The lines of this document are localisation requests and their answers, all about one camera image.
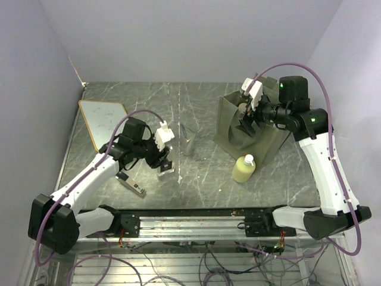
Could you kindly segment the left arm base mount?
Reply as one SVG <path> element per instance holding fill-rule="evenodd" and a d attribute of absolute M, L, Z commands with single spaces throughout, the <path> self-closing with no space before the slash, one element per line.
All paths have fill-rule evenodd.
<path fill-rule="evenodd" d="M 120 234 L 126 238 L 137 238 L 140 233 L 140 218 L 133 213 L 122 213 Z"/>

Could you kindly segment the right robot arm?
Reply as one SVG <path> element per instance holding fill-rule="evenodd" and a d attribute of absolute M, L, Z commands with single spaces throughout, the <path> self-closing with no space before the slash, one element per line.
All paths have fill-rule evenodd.
<path fill-rule="evenodd" d="M 258 135 L 254 125 L 273 125 L 290 132 L 308 160 L 320 197 L 320 205 L 315 208 L 272 208 L 271 216 L 262 222 L 266 234 L 277 235 L 286 227 L 305 231 L 320 240 L 371 218 L 370 208 L 360 205 L 341 174 L 328 113 L 310 107 L 306 78 L 280 78 L 278 103 L 270 102 L 263 84 L 251 78 L 245 79 L 240 93 L 247 98 L 247 104 L 237 128 L 249 136 Z"/>

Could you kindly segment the yellow-framed whiteboard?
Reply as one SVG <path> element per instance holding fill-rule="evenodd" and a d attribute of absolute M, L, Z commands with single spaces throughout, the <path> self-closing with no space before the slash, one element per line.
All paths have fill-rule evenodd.
<path fill-rule="evenodd" d="M 110 141 L 115 127 L 127 115 L 124 105 L 119 102 L 80 100 L 79 107 L 97 151 Z"/>

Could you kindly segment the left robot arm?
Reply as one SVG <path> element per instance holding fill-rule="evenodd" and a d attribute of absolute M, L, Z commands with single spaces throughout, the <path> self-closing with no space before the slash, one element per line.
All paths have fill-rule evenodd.
<path fill-rule="evenodd" d="M 167 122 L 144 139 L 149 126 L 142 120 L 129 117 L 124 128 L 112 141 L 104 144 L 85 169 L 64 187 L 51 195 L 38 195 L 32 202 L 28 236 L 38 244 L 58 254 L 66 254 L 79 238 L 102 232 L 116 236 L 122 228 L 120 211 L 106 205 L 82 213 L 81 209 L 98 188 L 122 170 L 131 169 L 139 160 L 157 169 L 167 164 L 174 139 Z"/>

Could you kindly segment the yellow-green pump bottle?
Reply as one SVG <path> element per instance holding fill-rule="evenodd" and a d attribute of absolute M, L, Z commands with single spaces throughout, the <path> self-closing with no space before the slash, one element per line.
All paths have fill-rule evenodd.
<path fill-rule="evenodd" d="M 256 168 L 254 156 L 247 154 L 239 157 L 232 170 L 232 178 L 235 182 L 245 183 L 249 180 Z"/>

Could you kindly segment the green canvas bag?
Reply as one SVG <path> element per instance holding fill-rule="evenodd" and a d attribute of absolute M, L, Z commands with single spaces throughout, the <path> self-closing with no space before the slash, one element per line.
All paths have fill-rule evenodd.
<path fill-rule="evenodd" d="M 290 133 L 273 125 L 262 125 L 261 134 L 252 138 L 237 130 L 235 126 L 243 114 L 238 109 L 241 103 L 247 103 L 247 100 L 241 97 L 239 91 L 219 98 L 214 142 L 235 160 L 247 154 L 253 155 L 256 168 L 260 169 L 273 161 Z"/>

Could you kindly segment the tall clear square bottle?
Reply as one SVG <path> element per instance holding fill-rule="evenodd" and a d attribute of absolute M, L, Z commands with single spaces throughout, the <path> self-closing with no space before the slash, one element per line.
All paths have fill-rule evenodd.
<path fill-rule="evenodd" d="M 165 147 L 165 156 L 157 168 L 157 176 L 162 177 L 174 172 L 173 152 L 171 147 Z"/>

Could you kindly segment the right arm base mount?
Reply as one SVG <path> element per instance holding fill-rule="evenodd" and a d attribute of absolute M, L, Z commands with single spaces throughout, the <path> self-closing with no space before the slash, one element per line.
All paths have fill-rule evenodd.
<path fill-rule="evenodd" d="M 273 218 L 272 209 L 256 209 L 243 222 L 238 223 L 238 229 L 244 230 L 246 237 L 295 237 L 296 229 L 277 226 Z"/>

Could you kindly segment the aluminium rail frame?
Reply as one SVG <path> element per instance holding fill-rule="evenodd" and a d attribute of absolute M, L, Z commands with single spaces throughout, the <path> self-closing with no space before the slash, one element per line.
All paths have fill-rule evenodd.
<path fill-rule="evenodd" d="M 342 233 L 316 240 L 246 237 L 256 209 L 118 210 L 140 218 L 137 238 L 96 232 L 66 254 L 42 245 L 49 285 L 357 285 Z"/>

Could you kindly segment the green bottle beige cap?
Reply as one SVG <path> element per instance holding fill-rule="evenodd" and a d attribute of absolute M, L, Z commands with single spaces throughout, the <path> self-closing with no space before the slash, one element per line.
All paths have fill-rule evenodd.
<path fill-rule="evenodd" d="M 239 104 L 238 109 L 240 112 L 243 112 L 243 113 L 246 112 L 247 111 L 247 104 L 246 103 Z"/>

